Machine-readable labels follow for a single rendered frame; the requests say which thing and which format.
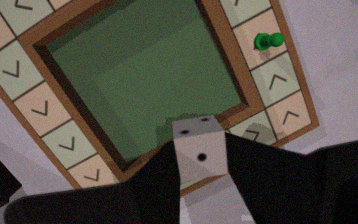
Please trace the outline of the grey die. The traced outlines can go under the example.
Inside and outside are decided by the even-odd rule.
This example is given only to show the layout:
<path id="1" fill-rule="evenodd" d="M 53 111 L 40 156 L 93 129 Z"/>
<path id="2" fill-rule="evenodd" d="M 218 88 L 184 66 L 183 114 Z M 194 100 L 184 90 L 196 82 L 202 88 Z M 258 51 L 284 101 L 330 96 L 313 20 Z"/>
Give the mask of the grey die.
<path id="1" fill-rule="evenodd" d="M 181 182 L 228 174 L 225 130 L 213 115 L 172 126 Z"/>

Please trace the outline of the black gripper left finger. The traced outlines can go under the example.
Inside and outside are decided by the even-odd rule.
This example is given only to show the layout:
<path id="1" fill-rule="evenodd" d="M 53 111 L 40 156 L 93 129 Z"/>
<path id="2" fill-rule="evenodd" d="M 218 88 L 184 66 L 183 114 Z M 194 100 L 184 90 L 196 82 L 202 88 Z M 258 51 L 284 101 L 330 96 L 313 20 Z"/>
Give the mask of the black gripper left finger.
<path id="1" fill-rule="evenodd" d="M 23 196 L 5 209 L 5 224 L 180 224 L 174 141 L 126 182 Z"/>

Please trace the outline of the green game pawn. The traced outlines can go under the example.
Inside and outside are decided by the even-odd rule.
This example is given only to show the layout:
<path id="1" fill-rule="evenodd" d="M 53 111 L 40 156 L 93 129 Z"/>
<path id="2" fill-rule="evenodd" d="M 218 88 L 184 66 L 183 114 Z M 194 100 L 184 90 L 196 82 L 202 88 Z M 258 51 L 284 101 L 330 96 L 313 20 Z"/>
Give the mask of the green game pawn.
<path id="1" fill-rule="evenodd" d="M 268 50 L 270 47 L 279 47 L 284 42 L 284 36 L 281 33 L 269 35 L 268 33 L 258 34 L 253 41 L 254 47 L 258 50 Z"/>

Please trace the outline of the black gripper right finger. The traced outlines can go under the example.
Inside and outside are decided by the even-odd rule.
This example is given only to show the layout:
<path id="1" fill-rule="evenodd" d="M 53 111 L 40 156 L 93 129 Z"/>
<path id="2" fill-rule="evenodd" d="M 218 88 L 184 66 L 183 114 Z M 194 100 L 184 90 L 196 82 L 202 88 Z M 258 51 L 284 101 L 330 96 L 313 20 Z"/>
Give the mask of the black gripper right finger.
<path id="1" fill-rule="evenodd" d="M 225 140 L 227 171 L 255 224 L 332 224 L 339 186 L 358 178 L 358 140 L 308 154 Z"/>

